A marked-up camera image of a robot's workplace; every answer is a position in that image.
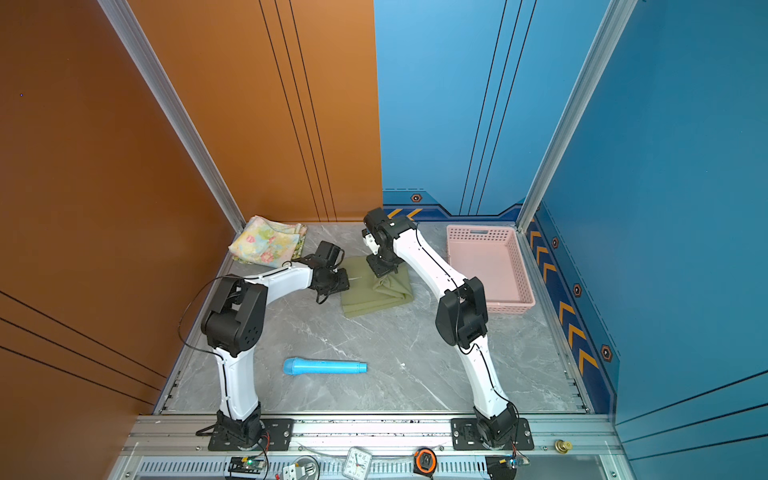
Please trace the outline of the olive green ruffled skirt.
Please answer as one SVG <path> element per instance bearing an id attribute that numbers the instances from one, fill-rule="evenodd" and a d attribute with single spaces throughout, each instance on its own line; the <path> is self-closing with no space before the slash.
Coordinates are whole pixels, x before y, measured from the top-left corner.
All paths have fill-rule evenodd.
<path id="1" fill-rule="evenodd" d="M 414 300 L 408 267 L 376 277 L 365 257 L 345 259 L 349 289 L 341 293 L 341 307 L 346 318 L 405 305 Z"/>

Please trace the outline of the pastel floral skirt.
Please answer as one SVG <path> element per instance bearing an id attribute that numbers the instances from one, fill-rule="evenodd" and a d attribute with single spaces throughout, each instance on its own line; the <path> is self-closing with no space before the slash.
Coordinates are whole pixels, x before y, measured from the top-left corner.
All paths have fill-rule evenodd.
<path id="1" fill-rule="evenodd" d="M 281 267 L 301 256 L 307 230 L 301 223 L 284 224 L 254 216 L 228 250 L 241 263 Z"/>

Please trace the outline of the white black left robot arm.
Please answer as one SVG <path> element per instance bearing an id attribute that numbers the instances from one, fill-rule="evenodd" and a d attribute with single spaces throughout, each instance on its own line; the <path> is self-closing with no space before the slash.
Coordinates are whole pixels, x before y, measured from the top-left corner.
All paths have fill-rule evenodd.
<path id="1" fill-rule="evenodd" d="M 254 374 L 255 347 L 264 330 L 269 303 L 301 290 L 317 293 L 317 302 L 349 289 L 349 277 L 337 266 L 292 263 L 259 275 L 223 275 L 214 279 L 207 317 L 201 325 L 207 353 L 214 356 L 220 406 L 213 425 L 196 432 L 209 438 L 210 451 L 267 449 L 268 427 Z"/>

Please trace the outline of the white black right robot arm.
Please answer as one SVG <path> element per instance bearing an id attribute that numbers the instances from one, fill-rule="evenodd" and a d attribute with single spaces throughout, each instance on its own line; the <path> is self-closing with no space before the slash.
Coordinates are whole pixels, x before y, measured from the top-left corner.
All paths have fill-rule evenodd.
<path id="1" fill-rule="evenodd" d="M 437 299 L 435 326 L 456 349 L 468 377 L 480 440 L 490 449 L 510 448 L 520 414 L 504 392 L 490 355 L 489 314 L 482 282 L 461 274 L 424 239 L 411 220 L 391 219 L 375 210 L 364 217 L 362 237 L 371 250 L 366 261 L 382 277 L 407 265 Z"/>

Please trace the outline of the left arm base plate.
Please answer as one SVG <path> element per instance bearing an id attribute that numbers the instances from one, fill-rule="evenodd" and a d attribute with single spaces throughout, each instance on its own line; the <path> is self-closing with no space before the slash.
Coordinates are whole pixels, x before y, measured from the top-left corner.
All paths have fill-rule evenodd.
<path id="1" fill-rule="evenodd" d="M 218 418 L 208 443 L 209 451 L 287 451 L 293 436 L 292 418 L 232 420 Z"/>

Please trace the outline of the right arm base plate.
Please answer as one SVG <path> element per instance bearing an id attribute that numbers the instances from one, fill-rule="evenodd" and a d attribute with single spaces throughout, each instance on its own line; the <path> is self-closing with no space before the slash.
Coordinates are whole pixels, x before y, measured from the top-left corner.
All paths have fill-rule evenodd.
<path id="1" fill-rule="evenodd" d="M 533 451 L 533 434 L 526 418 L 513 420 L 501 429 L 478 418 L 452 418 L 451 440 L 457 451 L 518 450 Z"/>

